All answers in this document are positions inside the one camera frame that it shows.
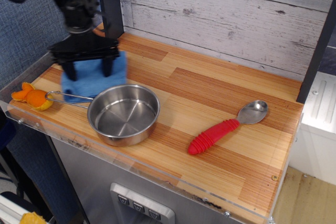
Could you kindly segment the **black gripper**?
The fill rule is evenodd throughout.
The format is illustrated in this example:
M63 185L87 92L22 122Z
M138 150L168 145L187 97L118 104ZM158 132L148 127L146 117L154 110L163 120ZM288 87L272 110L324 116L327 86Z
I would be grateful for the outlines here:
M119 56L118 41L101 37L94 32L71 34L66 39L50 46L48 50L54 61L61 64L67 78L77 80L74 62L102 59L102 73L105 77L112 74L113 59Z

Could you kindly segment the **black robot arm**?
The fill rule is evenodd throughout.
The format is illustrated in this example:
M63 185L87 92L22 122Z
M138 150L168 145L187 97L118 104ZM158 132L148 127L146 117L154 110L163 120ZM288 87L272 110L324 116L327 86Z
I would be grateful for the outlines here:
M23 3L25 0L9 0ZM65 19L70 34L65 40L49 47L54 62L62 66L67 77L75 81L77 61L101 60L105 77L112 74L113 61L119 56L118 41L101 37L93 31L93 18L98 13L98 0L54 0Z

